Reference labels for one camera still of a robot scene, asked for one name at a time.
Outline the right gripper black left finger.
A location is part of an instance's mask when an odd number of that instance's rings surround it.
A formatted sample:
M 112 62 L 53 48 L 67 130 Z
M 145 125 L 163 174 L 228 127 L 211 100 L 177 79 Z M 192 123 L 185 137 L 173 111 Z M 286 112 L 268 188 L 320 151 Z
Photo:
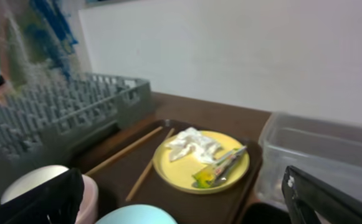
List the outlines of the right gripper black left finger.
M 78 169 L 70 169 L 0 205 L 0 224 L 74 224 L 83 199 Z

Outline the light blue bowl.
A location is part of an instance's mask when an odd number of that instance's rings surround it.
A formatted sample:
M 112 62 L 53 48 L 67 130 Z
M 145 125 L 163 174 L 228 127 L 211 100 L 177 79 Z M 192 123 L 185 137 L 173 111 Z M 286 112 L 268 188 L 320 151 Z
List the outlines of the light blue bowl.
M 152 205 L 136 204 L 118 208 L 96 224 L 177 224 L 166 211 Z

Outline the white napkin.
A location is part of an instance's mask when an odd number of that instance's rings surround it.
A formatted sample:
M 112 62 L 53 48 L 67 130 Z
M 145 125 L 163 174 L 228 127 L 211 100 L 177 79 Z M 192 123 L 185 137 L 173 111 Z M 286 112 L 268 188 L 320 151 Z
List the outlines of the white napkin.
M 170 149 L 169 161 L 177 161 L 189 154 L 203 164 L 212 164 L 216 159 L 215 154 L 222 149 L 221 144 L 203 135 L 195 128 L 181 131 L 172 141 L 165 144 Z

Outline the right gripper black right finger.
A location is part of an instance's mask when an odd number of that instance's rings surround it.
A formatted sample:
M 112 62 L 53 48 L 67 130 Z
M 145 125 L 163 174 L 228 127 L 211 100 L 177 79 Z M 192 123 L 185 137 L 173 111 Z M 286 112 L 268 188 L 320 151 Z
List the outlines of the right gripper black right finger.
M 362 224 L 362 202 L 295 166 L 287 166 L 282 193 L 292 223 Z

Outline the yellow green snack wrapper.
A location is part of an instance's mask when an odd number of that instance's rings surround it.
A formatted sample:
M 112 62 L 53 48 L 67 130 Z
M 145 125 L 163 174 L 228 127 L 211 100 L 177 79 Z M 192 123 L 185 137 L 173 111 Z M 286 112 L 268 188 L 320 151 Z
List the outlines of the yellow green snack wrapper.
M 246 153 L 247 146 L 235 148 L 192 175 L 191 184 L 197 189 L 209 189 L 222 185 L 227 181 L 229 174 L 234 170 L 239 160 Z

